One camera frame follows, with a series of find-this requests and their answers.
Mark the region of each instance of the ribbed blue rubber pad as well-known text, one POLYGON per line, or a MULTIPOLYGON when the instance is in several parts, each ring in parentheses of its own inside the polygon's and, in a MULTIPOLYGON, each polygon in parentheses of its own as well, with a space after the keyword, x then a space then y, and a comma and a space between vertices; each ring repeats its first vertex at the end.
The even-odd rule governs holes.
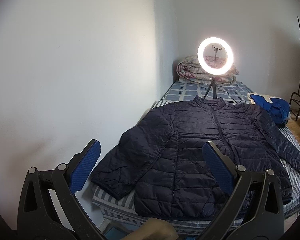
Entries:
POLYGON ((72 194, 82 189, 94 165, 100 157, 100 152, 101 145, 98 141, 96 141, 71 173, 69 188, 72 194))
POLYGON ((202 154, 222 191, 231 195, 234 190, 234 178, 224 162, 208 143, 203 145, 202 154))

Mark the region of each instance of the jacket's left sleeve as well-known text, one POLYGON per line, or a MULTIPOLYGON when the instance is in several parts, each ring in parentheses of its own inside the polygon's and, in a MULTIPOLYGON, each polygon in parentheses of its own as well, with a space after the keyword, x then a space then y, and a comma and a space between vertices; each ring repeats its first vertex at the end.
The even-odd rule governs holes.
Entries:
POLYGON ((279 131, 268 112, 260 107, 255 120, 267 142, 274 148, 278 156, 300 172, 300 151, 279 131))
POLYGON ((121 199, 161 156, 173 133, 174 105, 156 107, 126 131, 95 167, 91 181, 121 199))

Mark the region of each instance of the mattress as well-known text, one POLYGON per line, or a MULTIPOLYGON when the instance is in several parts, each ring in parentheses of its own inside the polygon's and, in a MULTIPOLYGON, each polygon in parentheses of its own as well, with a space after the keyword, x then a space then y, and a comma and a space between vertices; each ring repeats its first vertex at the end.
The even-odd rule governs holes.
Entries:
MULTIPOLYGON (((202 97, 205 94, 208 85, 205 84, 184 84, 175 82, 165 96, 157 102, 154 107, 163 106, 176 101, 193 100, 196 95, 202 97)), ((228 86, 218 86, 217 96, 222 97, 226 104, 248 103, 247 94, 252 92, 246 85, 241 82, 236 82, 228 86)), ((207 98, 212 99, 212 91, 209 92, 207 98)), ((300 144, 295 139, 290 130, 285 127, 280 129, 281 133, 288 138, 289 141, 300 150, 300 144)), ((285 218, 290 217, 300 211, 300 174, 294 170, 286 161, 281 160, 283 166, 289 174, 292 184, 292 201, 284 205, 285 218)), ((92 186, 94 195, 92 203, 100 207, 104 218, 115 220, 121 223, 126 223, 135 226, 141 226, 148 218, 138 216, 134 209, 134 190, 120 200, 116 200, 111 195, 106 193, 100 187, 92 186)), ((168 221, 175 230, 180 234, 198 235, 210 223, 210 221, 168 221)), ((242 219, 234 221, 233 227, 240 225, 242 219)))

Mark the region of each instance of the ring light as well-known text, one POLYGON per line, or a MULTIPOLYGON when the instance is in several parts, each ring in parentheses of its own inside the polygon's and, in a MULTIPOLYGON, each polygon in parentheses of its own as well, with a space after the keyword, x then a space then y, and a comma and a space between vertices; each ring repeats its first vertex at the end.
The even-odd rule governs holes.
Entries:
POLYGON ((222 39, 211 37, 205 39, 203 42, 201 42, 199 48, 198 48, 198 60, 202 68, 207 71, 208 73, 212 75, 221 75, 226 73, 232 66, 233 63, 233 53, 230 48, 230 46, 222 39), (223 46, 227 52, 228 58, 226 64, 222 68, 212 68, 207 65, 203 58, 203 51, 204 49, 211 43, 219 43, 221 46, 223 46))

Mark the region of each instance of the rolled blanket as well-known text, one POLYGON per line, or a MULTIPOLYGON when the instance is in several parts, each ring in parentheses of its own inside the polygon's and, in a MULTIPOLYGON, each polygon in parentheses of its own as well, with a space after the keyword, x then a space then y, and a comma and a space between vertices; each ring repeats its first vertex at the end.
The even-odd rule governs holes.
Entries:
MULTIPOLYGON (((204 56, 204 60, 208 66, 214 67, 214 58, 212 56, 204 56)), ((216 68, 221 68, 225 65, 226 59, 217 57, 216 68)), ((193 84, 207 84, 210 83, 211 74, 206 72, 200 65, 197 56, 188 56, 183 58, 177 66, 177 73, 179 75, 179 82, 193 83, 193 84)), ((235 75, 239 71, 232 64, 231 68, 222 75, 216 75, 217 83, 231 84, 236 81, 235 75)))

